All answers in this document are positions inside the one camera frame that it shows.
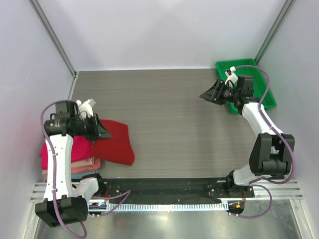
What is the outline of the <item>dark red t shirt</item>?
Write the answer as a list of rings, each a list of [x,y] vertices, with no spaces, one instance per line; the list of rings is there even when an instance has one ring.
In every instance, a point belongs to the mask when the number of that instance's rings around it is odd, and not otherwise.
[[[101,160],[131,166],[135,161],[135,154],[131,146],[128,126],[107,119],[102,119],[101,123],[112,138],[98,139],[91,144],[91,155]]]

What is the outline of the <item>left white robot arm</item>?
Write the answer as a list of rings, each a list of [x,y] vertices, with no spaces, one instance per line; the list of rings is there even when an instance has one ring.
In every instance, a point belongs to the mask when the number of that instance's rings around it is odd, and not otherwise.
[[[93,112],[95,101],[57,101],[49,120],[42,120],[42,132],[48,155],[48,172],[43,201],[35,205],[35,214],[51,228],[64,224],[82,223],[88,217],[88,202],[100,199],[106,187],[100,174],[81,178],[72,185],[71,151],[75,136],[89,142],[110,139],[112,135],[102,126]]]

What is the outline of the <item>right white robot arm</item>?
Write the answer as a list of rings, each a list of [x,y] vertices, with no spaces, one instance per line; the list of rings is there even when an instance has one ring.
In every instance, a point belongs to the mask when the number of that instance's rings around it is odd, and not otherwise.
[[[283,133],[266,114],[258,97],[254,97],[254,78],[238,76],[233,83],[218,80],[200,98],[217,104],[233,103],[240,115],[249,123],[256,141],[249,163],[241,169],[229,173],[223,189],[230,197],[242,197],[250,191],[251,185],[260,180],[274,184],[285,184],[294,173],[295,139]]]

